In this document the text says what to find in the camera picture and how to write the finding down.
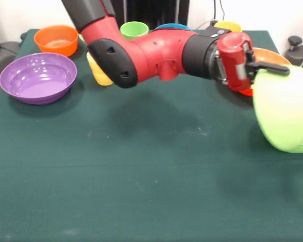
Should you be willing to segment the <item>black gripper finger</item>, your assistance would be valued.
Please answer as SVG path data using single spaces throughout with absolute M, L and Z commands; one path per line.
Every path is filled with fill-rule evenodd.
M 257 74 L 259 70 L 266 70 L 270 73 L 288 76 L 290 74 L 290 69 L 286 66 L 267 63 L 267 62 L 250 62 L 245 65 L 246 71 L 248 73 Z

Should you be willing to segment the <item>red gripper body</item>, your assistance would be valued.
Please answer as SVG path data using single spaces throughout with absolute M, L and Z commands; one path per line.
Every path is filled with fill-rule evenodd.
M 248 89 L 250 78 L 246 72 L 246 51 L 252 50 L 252 40 L 246 33 L 229 32 L 217 42 L 219 56 L 228 79 L 228 87 L 234 91 Z

